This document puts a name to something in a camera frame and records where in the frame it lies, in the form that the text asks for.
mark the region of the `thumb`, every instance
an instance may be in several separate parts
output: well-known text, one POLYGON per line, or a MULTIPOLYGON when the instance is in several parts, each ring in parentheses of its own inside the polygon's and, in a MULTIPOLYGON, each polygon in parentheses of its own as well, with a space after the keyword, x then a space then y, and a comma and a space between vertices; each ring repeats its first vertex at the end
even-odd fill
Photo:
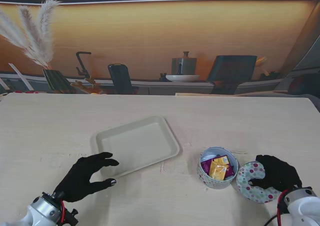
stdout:
POLYGON ((115 185, 117 181, 114 178, 108 178, 102 182, 92 182, 90 183, 90 194, 94 194, 101 190, 105 190, 113 185, 115 185))
POLYGON ((266 178, 263 178, 263 179, 253 178, 253 179, 249 180, 249 185, 258 186, 264 190, 272 187, 272 185, 270 185, 270 182, 268 180, 266 180, 266 178))

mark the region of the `vase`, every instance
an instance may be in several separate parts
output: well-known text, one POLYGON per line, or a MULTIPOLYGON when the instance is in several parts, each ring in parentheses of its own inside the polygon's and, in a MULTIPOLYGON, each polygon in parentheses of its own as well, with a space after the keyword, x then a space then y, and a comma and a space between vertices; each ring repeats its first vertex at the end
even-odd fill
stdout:
POLYGON ((76 90, 72 87, 65 76, 58 70, 43 69, 43 74, 50 89, 55 94, 75 94, 76 90))

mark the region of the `white tray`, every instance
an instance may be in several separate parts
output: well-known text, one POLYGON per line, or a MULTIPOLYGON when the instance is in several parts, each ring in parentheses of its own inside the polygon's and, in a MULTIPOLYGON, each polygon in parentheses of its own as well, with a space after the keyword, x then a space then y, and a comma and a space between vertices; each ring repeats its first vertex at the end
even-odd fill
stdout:
POLYGON ((154 115, 95 133, 90 143, 93 153, 110 152, 118 166, 103 167, 105 178, 117 178, 179 153, 180 147, 166 120, 154 115))

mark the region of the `black chair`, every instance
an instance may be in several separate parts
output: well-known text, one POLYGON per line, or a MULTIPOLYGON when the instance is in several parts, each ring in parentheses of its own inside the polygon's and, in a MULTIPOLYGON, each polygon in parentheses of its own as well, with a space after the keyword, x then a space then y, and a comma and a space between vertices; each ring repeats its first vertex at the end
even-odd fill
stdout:
POLYGON ((108 70, 118 95, 133 95, 134 89, 131 85, 128 67, 124 64, 109 64, 108 70))
POLYGON ((234 94, 238 85, 251 80, 257 56, 219 55, 215 58, 207 81, 214 83, 212 94, 234 94))

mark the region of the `polka dot lid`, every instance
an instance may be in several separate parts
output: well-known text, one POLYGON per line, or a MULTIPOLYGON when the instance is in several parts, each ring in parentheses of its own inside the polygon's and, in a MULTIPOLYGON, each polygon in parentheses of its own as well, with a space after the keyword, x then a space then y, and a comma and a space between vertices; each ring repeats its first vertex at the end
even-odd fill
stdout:
POLYGON ((280 191, 273 187, 263 189, 258 186, 251 186, 248 183, 251 179, 263 179, 265 175, 264 166, 257 161, 243 165, 236 177, 236 184, 240 193, 247 199, 261 204, 275 200, 280 195, 280 191))

